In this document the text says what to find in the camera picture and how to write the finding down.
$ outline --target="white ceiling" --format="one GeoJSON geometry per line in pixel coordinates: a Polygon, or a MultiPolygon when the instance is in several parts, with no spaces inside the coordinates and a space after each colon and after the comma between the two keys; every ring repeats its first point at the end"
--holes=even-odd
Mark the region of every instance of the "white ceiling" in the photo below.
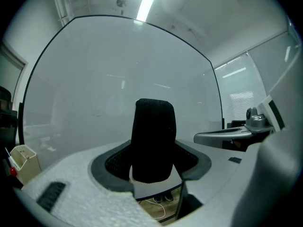
{"type": "MultiPolygon", "coordinates": [[[[59,0],[69,18],[123,15],[136,18],[141,0],[59,0]]],[[[287,18],[275,0],[154,0],[146,22],[179,36],[213,64],[260,44],[287,29],[287,18]]]]}

